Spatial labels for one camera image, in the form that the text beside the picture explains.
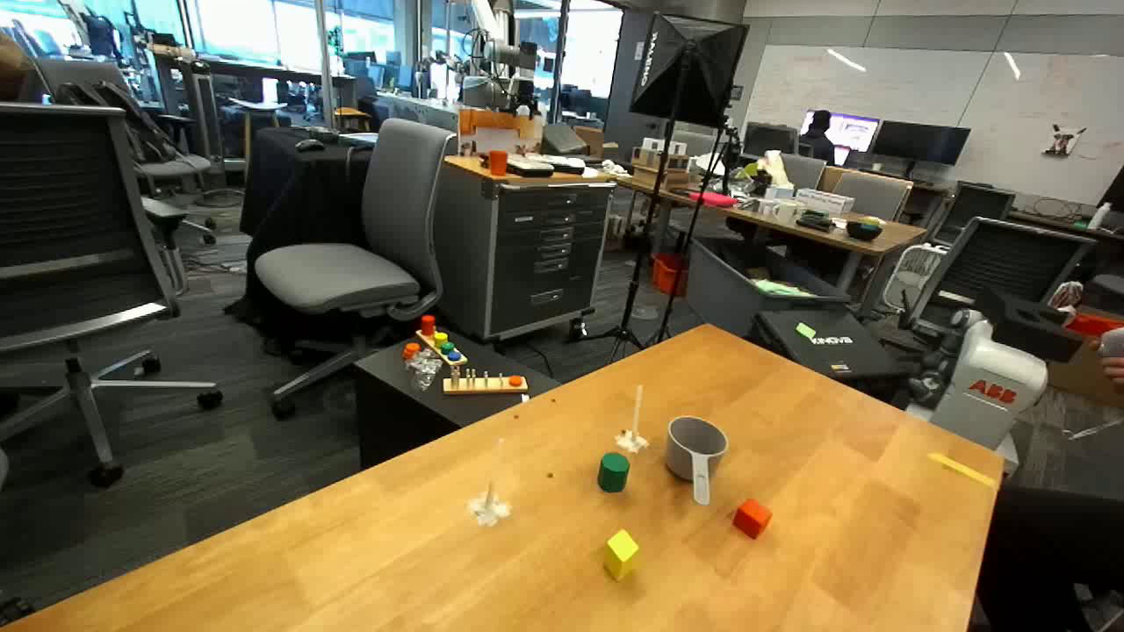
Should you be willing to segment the white ABB robot base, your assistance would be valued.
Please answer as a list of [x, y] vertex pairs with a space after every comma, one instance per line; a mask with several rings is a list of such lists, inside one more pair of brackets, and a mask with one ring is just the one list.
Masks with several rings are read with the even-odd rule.
[[929, 420], [997, 448], [1043, 389], [1047, 362], [999, 344], [985, 316], [967, 311], [960, 358]]

